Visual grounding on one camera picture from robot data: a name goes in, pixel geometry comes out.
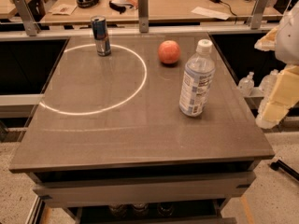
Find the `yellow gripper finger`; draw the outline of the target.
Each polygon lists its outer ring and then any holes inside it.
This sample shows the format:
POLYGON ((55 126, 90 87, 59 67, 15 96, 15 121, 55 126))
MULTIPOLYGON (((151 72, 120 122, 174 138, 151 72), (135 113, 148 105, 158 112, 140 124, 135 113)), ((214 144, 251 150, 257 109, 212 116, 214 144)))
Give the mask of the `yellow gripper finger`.
POLYGON ((278 27, 271 29, 266 35, 260 38, 254 45, 254 48, 261 51, 274 51, 276 47, 276 35, 278 27))
POLYGON ((272 129, 299 102, 299 66, 287 64, 277 75, 271 76, 262 99, 256 124, 263 129, 272 129))

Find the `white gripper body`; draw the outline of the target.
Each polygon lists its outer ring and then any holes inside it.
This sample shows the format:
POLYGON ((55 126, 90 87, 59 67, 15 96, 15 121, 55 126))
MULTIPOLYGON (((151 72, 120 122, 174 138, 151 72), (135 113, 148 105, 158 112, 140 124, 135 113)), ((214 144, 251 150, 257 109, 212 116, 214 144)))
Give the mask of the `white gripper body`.
POLYGON ((299 1, 279 23, 275 55, 284 63, 299 64, 299 1))

